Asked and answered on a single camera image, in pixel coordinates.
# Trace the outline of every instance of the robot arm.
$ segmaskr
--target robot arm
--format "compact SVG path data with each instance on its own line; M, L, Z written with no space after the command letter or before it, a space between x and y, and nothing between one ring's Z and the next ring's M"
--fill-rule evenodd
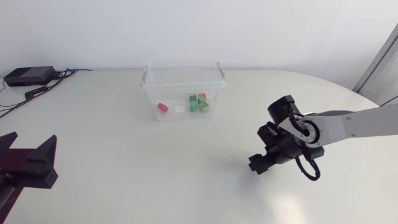
M398 134L396 111L398 105L358 112L326 111L302 115L294 99L290 95L284 96L268 107L274 122L268 122L257 132L266 144L267 154L253 155L249 158L249 166L261 174L274 164L295 159L305 176L317 180L320 171L315 159L323 156L325 150L322 146L347 138ZM315 176L303 168L301 155L314 168Z
M398 134L397 112L398 105L390 105L358 112L327 111L297 118L298 125L308 130L310 136L297 131L289 119L281 122L279 127L307 142L308 147L319 147L347 138Z

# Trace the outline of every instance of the black box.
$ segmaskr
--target black box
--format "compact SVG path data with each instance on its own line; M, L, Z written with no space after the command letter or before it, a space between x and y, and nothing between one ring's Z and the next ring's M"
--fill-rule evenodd
M4 77L9 86L47 85L55 72L53 66L17 68Z

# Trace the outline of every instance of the clear plastic bin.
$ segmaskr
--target clear plastic bin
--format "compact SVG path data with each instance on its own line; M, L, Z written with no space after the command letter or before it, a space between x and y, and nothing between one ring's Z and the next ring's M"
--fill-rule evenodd
M144 69L141 89L148 93L159 121L212 118L218 95L227 83L216 60L149 62Z

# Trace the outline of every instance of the cable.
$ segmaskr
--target cable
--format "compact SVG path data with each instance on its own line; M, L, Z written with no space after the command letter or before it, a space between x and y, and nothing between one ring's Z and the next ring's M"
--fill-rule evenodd
M0 93L6 89L6 86L4 85L4 80L2 80L2 89L0 90Z
M310 165L312 166L312 168L313 168L314 171L315 171L315 176L310 175L310 174L304 169L303 165L301 164L301 161L300 161L299 156L297 156L297 157L295 158L295 160L296 160L296 163L297 163L297 165L298 165L298 168L300 168L301 172L302 172L308 179L310 179L310 180L312 180L312 181L316 181L316 180L319 179L319 177L321 177L321 171L319 170L318 165L317 165L317 163L316 163L314 160L310 160L309 163L310 163Z
M90 69L84 69L84 68L82 68L82 69L69 69L69 68L67 68L65 71L54 72L54 73L52 74L52 76L53 76L54 80L57 80L57 81L56 81L53 85L48 86L48 90L43 91L42 93L39 93L39 94L33 96L32 98L29 98L29 99L27 99L27 100L24 100L24 101L22 101L22 102L20 102L20 103L16 103L16 104L14 104L14 105L9 105L9 106L0 105L0 106L3 106L3 107L11 107L11 106L13 106L12 108L0 110L0 112L7 111L7 112L3 113L2 115L0 115L0 118L2 118L2 117L4 117L5 115L9 114L11 111L15 110L16 108L18 108L18 107L20 107L20 106L26 104L27 102L32 101L34 98L37 98L37 97L39 97L39 96L41 96L41 95L43 95L43 94L49 92L49 91L52 90L54 87L56 87L59 83L61 83L62 80L64 80L65 78L70 77L71 75L73 75L75 72L77 72L77 71L79 71L79 70L91 71Z
M383 103L383 104L382 104L382 105L380 105L380 106L384 106L384 105L386 105L386 104L390 103L391 101L393 101L393 100L394 100L394 99L396 99L396 98L398 98L398 96L396 96L396 97L394 97L393 99L391 99L391 100L389 100L389 101L387 101L387 102Z
M292 126L297 131L300 131L303 135L309 136L310 132L308 130L305 130L302 127L300 127L300 125L297 123L297 121L296 121L296 119L294 117L294 108L293 108L292 104L289 103L288 107L289 107L289 120L290 120L290 123L292 123Z

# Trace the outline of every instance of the green block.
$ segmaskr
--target green block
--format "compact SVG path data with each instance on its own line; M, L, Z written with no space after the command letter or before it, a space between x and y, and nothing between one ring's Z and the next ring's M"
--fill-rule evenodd
M204 103L206 100L204 99L204 97L199 96L198 97L198 104L200 105L201 103Z
M196 101L192 101L192 102L189 104L189 110L192 111L192 112L195 112L197 109L198 109L198 104L197 104L197 102L196 102Z
M191 94L189 95L189 101L196 101L197 100L197 95L196 94Z
M210 105L206 102L199 104L199 108L202 112L207 112L210 109Z

